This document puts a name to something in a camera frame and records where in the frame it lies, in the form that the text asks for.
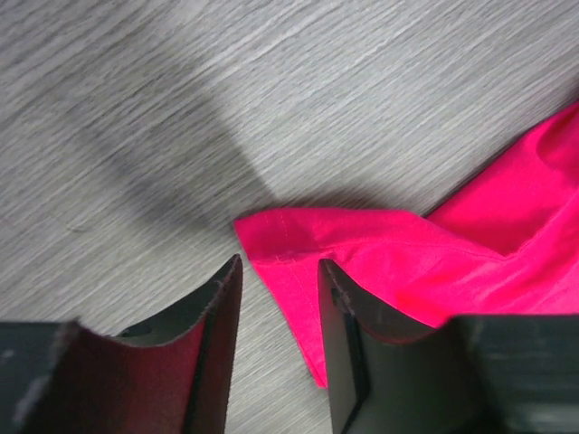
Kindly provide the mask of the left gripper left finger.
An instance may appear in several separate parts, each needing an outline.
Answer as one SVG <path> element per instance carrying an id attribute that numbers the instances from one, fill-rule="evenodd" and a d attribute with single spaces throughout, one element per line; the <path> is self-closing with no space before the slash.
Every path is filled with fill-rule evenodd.
<path id="1" fill-rule="evenodd" d="M 116 336 L 78 320 L 1 325 L 4 433 L 221 433 L 242 260 Z"/>

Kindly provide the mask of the red t shirt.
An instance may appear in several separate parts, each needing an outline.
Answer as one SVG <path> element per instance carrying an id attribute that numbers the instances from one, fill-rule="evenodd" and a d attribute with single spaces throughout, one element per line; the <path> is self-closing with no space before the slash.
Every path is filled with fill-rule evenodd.
<path id="1" fill-rule="evenodd" d="M 331 259 L 406 315 L 578 309 L 578 107 L 528 131 L 427 217 L 396 210 L 279 208 L 234 224 L 318 386 L 327 385 L 318 264 Z"/>

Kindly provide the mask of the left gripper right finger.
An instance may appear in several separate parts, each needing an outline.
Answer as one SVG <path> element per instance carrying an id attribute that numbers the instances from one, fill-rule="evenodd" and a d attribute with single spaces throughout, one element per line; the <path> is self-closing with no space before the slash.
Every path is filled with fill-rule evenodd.
<path id="1" fill-rule="evenodd" d="M 578 318 L 456 316 L 429 327 L 318 266 L 336 433 L 575 433 Z"/>

